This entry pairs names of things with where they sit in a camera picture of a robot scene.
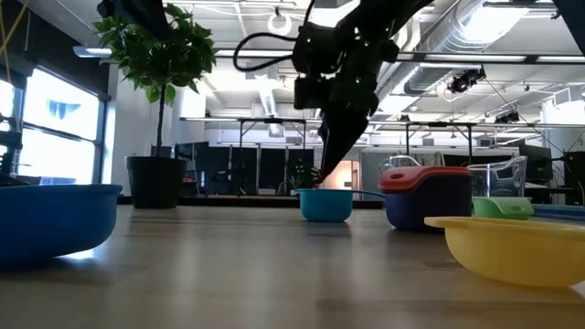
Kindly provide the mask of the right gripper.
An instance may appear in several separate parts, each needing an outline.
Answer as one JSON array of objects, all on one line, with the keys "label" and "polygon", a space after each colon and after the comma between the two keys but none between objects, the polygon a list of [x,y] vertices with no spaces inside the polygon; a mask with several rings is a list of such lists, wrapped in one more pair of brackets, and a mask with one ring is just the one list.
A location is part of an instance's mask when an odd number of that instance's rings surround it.
[{"label": "right gripper", "polygon": [[378,109],[376,74],[338,73],[331,80],[328,112],[318,129],[323,143],[319,178],[326,179],[351,150]]}]

